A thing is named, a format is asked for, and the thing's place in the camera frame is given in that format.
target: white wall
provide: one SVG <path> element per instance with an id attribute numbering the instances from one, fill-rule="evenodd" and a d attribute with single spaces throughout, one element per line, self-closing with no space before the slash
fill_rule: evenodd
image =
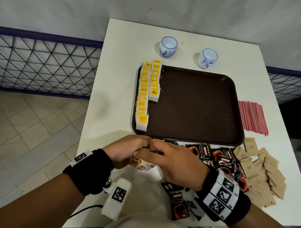
<path id="1" fill-rule="evenodd" d="M 0 26 L 85 39 L 110 17 L 259 44 L 267 66 L 301 71 L 300 0 L 0 1 Z"/>

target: tiled floor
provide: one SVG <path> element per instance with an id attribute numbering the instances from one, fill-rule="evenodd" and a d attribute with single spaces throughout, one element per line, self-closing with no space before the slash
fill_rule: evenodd
<path id="1" fill-rule="evenodd" d="M 68 166 L 77 152 L 88 103 L 0 91 L 0 207 Z"/>

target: left hand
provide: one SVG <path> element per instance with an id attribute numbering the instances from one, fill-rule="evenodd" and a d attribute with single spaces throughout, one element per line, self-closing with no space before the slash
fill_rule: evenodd
<path id="1" fill-rule="evenodd" d="M 133 154 L 142 147 L 149 147 L 152 139 L 146 135 L 127 135 L 102 148 L 112 160 L 115 169 L 121 169 L 127 165 L 137 167 L 133 161 Z"/>

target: forearm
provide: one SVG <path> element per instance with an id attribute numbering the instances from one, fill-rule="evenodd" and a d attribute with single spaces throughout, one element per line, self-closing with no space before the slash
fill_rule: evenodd
<path id="1" fill-rule="evenodd" d="M 67 174 L 60 174 L 0 208 L 0 227 L 61 228 L 85 196 Z"/>
<path id="2" fill-rule="evenodd" d="M 230 228 L 280 228 L 280 223 L 260 210 L 254 204 L 251 204 L 249 212 L 237 223 L 230 225 Z"/>

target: hand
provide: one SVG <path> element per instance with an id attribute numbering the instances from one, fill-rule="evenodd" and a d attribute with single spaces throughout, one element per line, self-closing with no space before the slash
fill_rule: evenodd
<path id="1" fill-rule="evenodd" d="M 142 147 L 149 147 L 151 138 L 146 135 L 127 135 L 102 148 L 114 164 L 114 168 L 121 169 L 127 165 L 137 167 L 133 161 L 133 153 Z"/>
<path id="2" fill-rule="evenodd" d="M 185 146 L 173 145 L 156 139 L 150 145 L 150 151 L 158 150 L 163 154 L 139 150 L 134 156 L 159 165 L 168 182 L 200 191 L 209 173 L 209 168 Z"/>

